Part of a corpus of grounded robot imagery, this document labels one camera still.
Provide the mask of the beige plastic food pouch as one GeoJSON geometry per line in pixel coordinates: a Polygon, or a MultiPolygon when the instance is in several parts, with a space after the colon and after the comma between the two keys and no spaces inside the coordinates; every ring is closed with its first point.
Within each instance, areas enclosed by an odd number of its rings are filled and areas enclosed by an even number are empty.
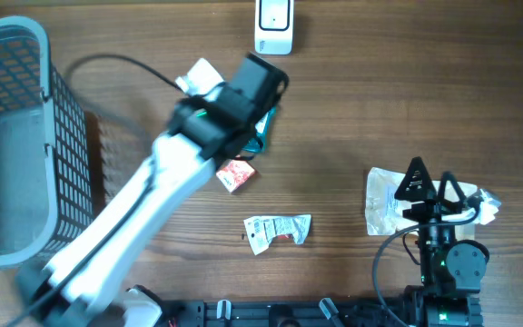
{"type": "MultiPolygon", "coordinates": [[[[416,223],[404,218],[402,212],[412,203],[394,198],[404,173],[396,173],[373,167],[367,177],[365,219],[368,235],[392,235],[416,223]]],[[[462,191],[469,197],[478,188],[472,183],[459,182],[462,191]]]]}

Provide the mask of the blue mouthwash bottle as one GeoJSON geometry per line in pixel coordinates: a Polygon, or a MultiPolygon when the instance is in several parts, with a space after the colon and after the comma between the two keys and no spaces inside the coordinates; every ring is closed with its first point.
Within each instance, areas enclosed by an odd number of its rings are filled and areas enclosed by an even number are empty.
{"type": "Polygon", "coordinates": [[[266,150],[267,135],[271,128],[273,116],[276,114],[277,108],[273,107],[263,118],[255,125],[255,136],[242,148],[243,151],[260,154],[266,150]]]}

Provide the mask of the red tissue packet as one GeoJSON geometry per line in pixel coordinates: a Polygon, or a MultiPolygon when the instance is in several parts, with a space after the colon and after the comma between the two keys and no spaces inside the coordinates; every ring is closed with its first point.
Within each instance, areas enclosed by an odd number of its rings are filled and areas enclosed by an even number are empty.
{"type": "Polygon", "coordinates": [[[233,193],[254,176],[255,173],[255,169],[247,162],[231,160],[216,173],[216,177],[229,193],[233,193]]]}

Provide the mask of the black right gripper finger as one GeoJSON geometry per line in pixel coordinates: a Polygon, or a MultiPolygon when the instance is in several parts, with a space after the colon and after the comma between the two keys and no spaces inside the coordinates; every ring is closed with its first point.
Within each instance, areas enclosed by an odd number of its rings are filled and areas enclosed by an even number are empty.
{"type": "Polygon", "coordinates": [[[434,200],[437,191],[429,172],[420,157],[414,157],[403,177],[394,198],[411,203],[434,200]]]}
{"type": "Polygon", "coordinates": [[[440,210],[443,213],[461,213],[465,206],[466,195],[462,191],[459,183],[451,172],[442,174],[439,182],[439,191],[437,196],[440,210]],[[447,195],[448,187],[454,193],[454,198],[451,199],[447,195]]]}

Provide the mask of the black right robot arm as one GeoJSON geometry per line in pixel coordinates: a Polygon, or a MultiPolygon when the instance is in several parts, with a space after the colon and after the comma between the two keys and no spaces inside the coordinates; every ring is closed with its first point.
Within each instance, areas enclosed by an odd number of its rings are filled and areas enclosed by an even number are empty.
{"type": "Polygon", "coordinates": [[[406,326],[481,327],[479,298],[489,251],[472,240],[458,240],[455,228],[471,223],[483,199],[466,196],[452,173],[433,185],[423,161],[411,160],[395,198],[411,203],[403,217],[418,229],[420,286],[408,286],[398,318],[406,326]]]}

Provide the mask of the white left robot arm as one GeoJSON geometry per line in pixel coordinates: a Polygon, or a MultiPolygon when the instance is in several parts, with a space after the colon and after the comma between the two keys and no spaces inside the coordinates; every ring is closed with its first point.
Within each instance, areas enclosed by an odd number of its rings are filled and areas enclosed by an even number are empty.
{"type": "Polygon", "coordinates": [[[47,264],[15,277],[27,317],[43,326],[158,326],[165,308],[121,285],[148,242],[174,211],[223,164],[241,156],[255,125],[276,107],[289,76],[248,54],[230,81],[207,82],[196,65],[151,154],[93,223],[47,264]]]}

